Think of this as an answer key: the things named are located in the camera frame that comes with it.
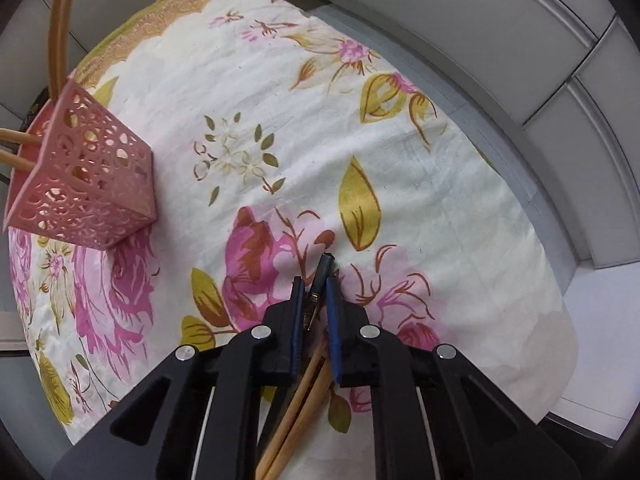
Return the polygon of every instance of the pair of chopsticks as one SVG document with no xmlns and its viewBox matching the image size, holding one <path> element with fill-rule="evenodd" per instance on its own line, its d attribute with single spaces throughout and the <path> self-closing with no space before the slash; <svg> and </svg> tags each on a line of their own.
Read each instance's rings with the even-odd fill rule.
<svg viewBox="0 0 640 480">
<path fill-rule="evenodd" d="M 255 480 L 278 478 L 293 456 L 306 428 L 329 395 L 332 370 L 331 361 L 324 356 L 325 351 L 326 342 L 323 340 L 311 355 L 293 399 L 258 462 Z"/>
<path fill-rule="evenodd" d="M 72 0 L 53 0 L 49 23 L 49 97 L 56 101 L 66 82 L 67 38 Z"/>
<path fill-rule="evenodd" d="M 16 132 L 15 130 L 8 130 L 7 128 L 0 128 L 0 139 L 17 142 L 18 144 L 30 144 L 31 146 L 39 146 L 42 143 L 40 137 L 23 132 Z M 5 150 L 0 150 L 0 162 L 19 171 L 28 172 L 35 167 L 34 162 L 14 155 L 13 153 L 6 152 Z"/>
</svg>

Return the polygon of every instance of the pink basket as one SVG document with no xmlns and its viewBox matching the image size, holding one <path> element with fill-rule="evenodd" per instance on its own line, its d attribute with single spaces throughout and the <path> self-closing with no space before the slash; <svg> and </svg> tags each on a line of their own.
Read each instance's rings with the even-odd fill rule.
<svg viewBox="0 0 640 480">
<path fill-rule="evenodd" d="M 4 228 L 103 250 L 156 219 L 151 148 L 77 83 L 66 83 L 23 144 L 30 172 L 14 170 Z"/>
</svg>

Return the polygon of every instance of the silver rivet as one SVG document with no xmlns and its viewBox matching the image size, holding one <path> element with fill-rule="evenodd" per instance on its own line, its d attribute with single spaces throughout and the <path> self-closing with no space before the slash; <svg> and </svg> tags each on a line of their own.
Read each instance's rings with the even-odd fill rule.
<svg viewBox="0 0 640 480">
<path fill-rule="evenodd" d="M 442 359 L 453 359 L 458 352 L 451 345 L 440 345 L 436 348 L 436 354 Z"/>
<path fill-rule="evenodd" d="M 380 329 L 375 325 L 365 325 L 360 329 L 360 335 L 366 339 L 375 339 L 380 335 Z"/>
<path fill-rule="evenodd" d="M 251 329 L 251 335 L 256 339 L 264 339 L 265 337 L 269 337 L 271 335 L 271 328 L 266 325 L 254 326 Z"/>
<path fill-rule="evenodd" d="M 175 357 L 178 361 L 188 361 L 194 355 L 196 355 L 196 349 L 190 345 L 182 345 L 175 351 Z"/>
</svg>

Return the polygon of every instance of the white wall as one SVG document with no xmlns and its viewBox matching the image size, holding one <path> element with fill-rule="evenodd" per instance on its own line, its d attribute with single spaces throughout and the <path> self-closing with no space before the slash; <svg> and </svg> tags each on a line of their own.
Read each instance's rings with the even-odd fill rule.
<svg viewBox="0 0 640 480">
<path fill-rule="evenodd" d="M 583 262 L 564 301 L 579 354 L 553 412 L 618 438 L 640 402 L 640 263 L 594 270 Z"/>
</svg>

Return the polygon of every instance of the table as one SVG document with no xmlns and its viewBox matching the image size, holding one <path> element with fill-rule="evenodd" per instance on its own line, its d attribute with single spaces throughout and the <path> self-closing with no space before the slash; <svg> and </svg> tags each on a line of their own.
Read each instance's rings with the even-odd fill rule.
<svg viewBox="0 0 640 480">
<path fill-rule="evenodd" d="M 558 400 L 577 345 L 532 225 L 376 52 L 282 0 L 158 0 L 75 78 L 153 149 L 159 218 L 105 252 L 9 230 L 28 345 L 72 442 L 179 344 L 257 324 L 323 251 L 373 323 L 456 345 L 534 420 Z M 373 471 L 369 392 L 333 388 L 286 475 Z"/>
</svg>

